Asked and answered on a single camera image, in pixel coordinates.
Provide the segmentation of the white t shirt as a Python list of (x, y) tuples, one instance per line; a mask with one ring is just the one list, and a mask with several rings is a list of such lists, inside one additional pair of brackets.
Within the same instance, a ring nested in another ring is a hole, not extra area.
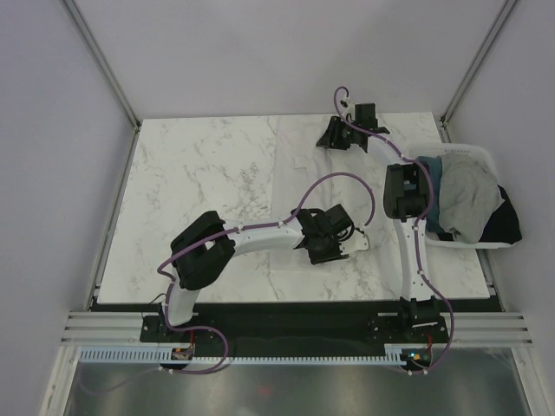
[(306, 250), (274, 250), (269, 283), (279, 301), (396, 299), (402, 292), (401, 259), (382, 208), (385, 167), (396, 157), (376, 138), (367, 151), (357, 145), (346, 151), (317, 146), (329, 121), (327, 114), (271, 117), (276, 134), (271, 213), (286, 217), (300, 202), (322, 210), (340, 204), (366, 231), (369, 248), (320, 265), (310, 263)]

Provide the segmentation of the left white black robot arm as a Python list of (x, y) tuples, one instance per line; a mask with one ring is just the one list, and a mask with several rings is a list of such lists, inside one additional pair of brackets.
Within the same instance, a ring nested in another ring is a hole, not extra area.
[(160, 331), (172, 341), (190, 331), (193, 307), (234, 258), (264, 250), (305, 250), (312, 265), (348, 257), (344, 244), (356, 226), (341, 205), (327, 211), (296, 209), (287, 218), (240, 223), (207, 211), (171, 243), (171, 256), (157, 272), (170, 279)]

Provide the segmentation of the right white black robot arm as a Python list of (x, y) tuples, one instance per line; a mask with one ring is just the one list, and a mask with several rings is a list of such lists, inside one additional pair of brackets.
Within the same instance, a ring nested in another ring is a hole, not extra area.
[(385, 146), (387, 157), (382, 206), (395, 228), (402, 263), (402, 295), (397, 319), (399, 335), (417, 341), (429, 328), (439, 328), (441, 294), (427, 276), (425, 244), (426, 219), (433, 204), (434, 190), (428, 169), (405, 155), (378, 126), (375, 104), (355, 104), (348, 97), (334, 99), (336, 115), (317, 146), (348, 150), (357, 145), (369, 150), (371, 138)]

